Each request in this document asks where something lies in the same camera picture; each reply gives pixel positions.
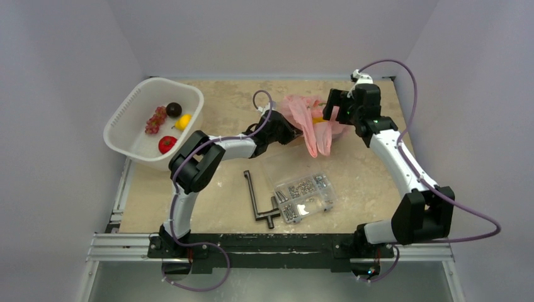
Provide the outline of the pink plastic bag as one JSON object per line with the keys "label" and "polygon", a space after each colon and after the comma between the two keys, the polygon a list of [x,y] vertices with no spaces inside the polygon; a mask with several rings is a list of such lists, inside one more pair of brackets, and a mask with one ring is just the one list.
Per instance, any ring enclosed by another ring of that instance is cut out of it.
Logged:
{"label": "pink plastic bag", "polygon": [[320,96],[288,95],[283,98],[279,112],[296,128],[303,131],[309,154],[316,158],[319,154],[329,156],[334,140],[341,138],[349,126],[337,121],[312,123],[313,118],[322,118],[326,100]]}

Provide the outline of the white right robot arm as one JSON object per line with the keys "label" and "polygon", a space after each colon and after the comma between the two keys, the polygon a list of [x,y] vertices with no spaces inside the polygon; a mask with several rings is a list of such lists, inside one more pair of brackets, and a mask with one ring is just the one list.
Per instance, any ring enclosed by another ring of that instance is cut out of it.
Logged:
{"label": "white right robot arm", "polygon": [[428,242],[450,233],[455,193],[426,176],[409,151],[393,119],[381,114],[381,91],[376,84],[358,84],[352,91],[331,89],[322,110],[325,120],[355,128],[390,172],[401,201],[389,220],[359,225],[355,251],[368,256],[381,243]]}

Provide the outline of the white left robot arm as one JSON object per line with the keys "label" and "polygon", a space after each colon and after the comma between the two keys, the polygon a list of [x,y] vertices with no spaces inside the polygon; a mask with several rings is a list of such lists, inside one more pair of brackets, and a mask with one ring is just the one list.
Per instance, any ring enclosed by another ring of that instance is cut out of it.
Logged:
{"label": "white left robot arm", "polygon": [[259,122],[243,133],[216,137],[194,131],[169,162],[173,198],[169,218],[159,229],[155,250],[165,257],[181,257],[190,247],[191,216],[200,191],[212,180],[220,163],[233,159],[253,159],[272,143],[287,145],[303,135],[281,113],[268,110]]}

